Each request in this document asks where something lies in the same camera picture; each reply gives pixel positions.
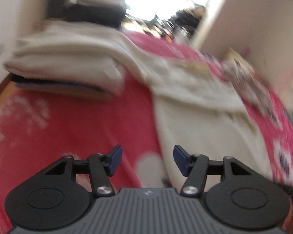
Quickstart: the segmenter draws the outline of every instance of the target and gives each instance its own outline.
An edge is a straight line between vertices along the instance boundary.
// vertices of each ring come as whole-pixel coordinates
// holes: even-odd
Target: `beige cloth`
[[[81,58],[91,55],[92,59],[81,59],[75,66],[61,64],[56,56],[64,54]],[[212,160],[234,156],[272,178],[263,137],[231,83],[219,82],[204,69],[198,69],[196,63],[146,53],[115,29],[90,23],[55,22],[45,32],[19,41],[19,48],[5,67],[20,75],[38,77],[47,73],[54,80],[65,69],[75,72],[78,80],[85,83],[83,75],[89,79],[98,55],[112,57],[150,88],[164,163],[174,187],[180,189],[185,180],[173,160],[176,144]],[[49,56],[57,64],[55,68],[40,62]]]

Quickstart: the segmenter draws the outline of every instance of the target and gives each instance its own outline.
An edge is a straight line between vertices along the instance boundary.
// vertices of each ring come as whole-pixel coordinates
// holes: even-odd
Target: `pink blanket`
[[[203,59],[187,46],[138,33],[127,36],[153,54]],[[219,65],[206,62],[219,77]],[[274,178],[285,181],[293,175],[293,130],[280,100],[271,96],[283,130],[276,129],[253,107],[246,104],[246,108],[264,136]],[[10,190],[63,155],[86,159],[91,154],[107,153],[116,144],[123,146],[123,161],[111,178],[116,189],[148,184],[150,177],[143,176],[146,165],[163,168],[151,94],[131,75],[126,75],[122,96],[108,102],[16,91],[0,111],[0,233],[11,228],[4,211]],[[153,178],[165,185],[163,171]],[[90,189],[85,176],[78,176],[77,181]]]

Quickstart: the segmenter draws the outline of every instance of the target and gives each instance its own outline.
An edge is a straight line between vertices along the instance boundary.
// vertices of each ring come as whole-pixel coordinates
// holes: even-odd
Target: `folded towel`
[[[16,55],[5,63],[5,67],[25,78],[80,83],[113,94],[120,94],[124,87],[124,69],[111,56],[99,53]]]
[[[88,98],[92,100],[107,100],[111,94],[96,86],[86,86],[79,83],[58,82],[51,80],[27,79],[11,74],[10,80],[16,87],[24,90],[46,92],[69,97]]]

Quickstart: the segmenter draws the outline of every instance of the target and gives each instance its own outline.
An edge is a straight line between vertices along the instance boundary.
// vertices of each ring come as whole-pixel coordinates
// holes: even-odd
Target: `folded fabric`
[[[202,60],[188,62],[153,56],[112,28],[55,22],[45,32],[20,40],[5,67],[25,77],[47,75],[58,80],[77,74],[78,81],[85,83],[90,81],[91,66],[96,64],[98,54],[104,57],[102,66],[122,64],[149,86],[164,163],[173,186],[181,188],[185,180],[174,163],[175,144],[213,160],[235,156],[272,178],[262,135],[248,117],[241,98],[231,83],[220,82],[204,69],[197,69]],[[63,63],[66,56],[74,62]],[[108,62],[106,57],[116,62]]]
[[[7,71],[30,79],[69,81],[97,86],[113,94],[124,87],[123,68],[110,56],[69,53],[15,55],[5,63]]]
[[[16,87],[24,90],[53,93],[69,97],[88,98],[92,100],[106,100],[111,94],[96,86],[86,86],[79,83],[58,82],[50,80],[27,79],[11,74],[10,80]]]

